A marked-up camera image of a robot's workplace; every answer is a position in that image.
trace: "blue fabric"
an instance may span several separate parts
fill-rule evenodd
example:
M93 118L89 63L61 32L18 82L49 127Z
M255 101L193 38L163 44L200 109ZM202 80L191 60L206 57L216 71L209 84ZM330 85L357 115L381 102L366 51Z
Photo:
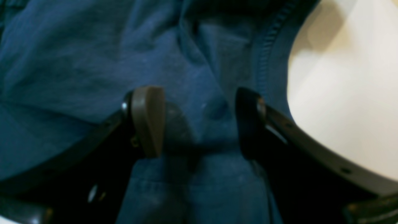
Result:
M164 154L133 168L118 224L267 223L265 173L239 149L238 87L291 118L287 60L316 1L0 1L0 179L45 161L165 88Z

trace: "stitching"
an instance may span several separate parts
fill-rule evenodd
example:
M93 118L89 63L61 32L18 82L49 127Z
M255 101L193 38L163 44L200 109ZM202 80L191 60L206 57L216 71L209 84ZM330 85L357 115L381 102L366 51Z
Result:
M272 103L272 94L269 90L268 82L268 59L272 51L274 42L282 28L283 23L287 20L289 15L298 6L300 0L290 0L279 10L271 22L271 26L267 29L266 35L263 38L263 44L261 46L261 53L259 57L260 66L257 73L257 89L262 96L267 96L267 101Z
M29 134L31 139L33 141L36 141L36 144L41 145L42 147L50 147L50 148L56 148L54 144L49 143L49 142L44 142L41 140L37 134L34 133L34 131L31 130L29 125L26 125L23 122L18 121L17 119L14 118L12 115L12 109L7 108L6 102L0 102L0 105L3 108L4 113L6 114L5 119L13 125L14 128L18 130L18 132L21 134L21 136L24 136L25 134Z
M236 189L236 188L242 188L246 185L254 184L257 182L262 182L262 179L249 179L247 182L237 184L237 185L230 185L230 184L222 184L222 183L211 183L211 184L192 184L192 183L168 183L168 182L163 182L163 181L154 181L154 180L148 180L147 178L143 177L131 177L131 180L137 181L136 184L141 185L157 185L159 188L194 188L190 189L191 191L196 191L196 188L202 188L202 187L218 187L219 189L215 190L212 189L211 191L224 191L224 190L230 190L230 189Z

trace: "white surface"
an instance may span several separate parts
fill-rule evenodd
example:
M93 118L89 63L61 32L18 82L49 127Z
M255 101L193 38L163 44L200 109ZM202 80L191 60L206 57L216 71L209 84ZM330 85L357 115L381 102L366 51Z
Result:
M340 155L398 180L398 0L323 0L289 60L297 124Z
M13 222L10 221L8 219L3 218L2 216L0 216L0 224L19 224L18 222Z

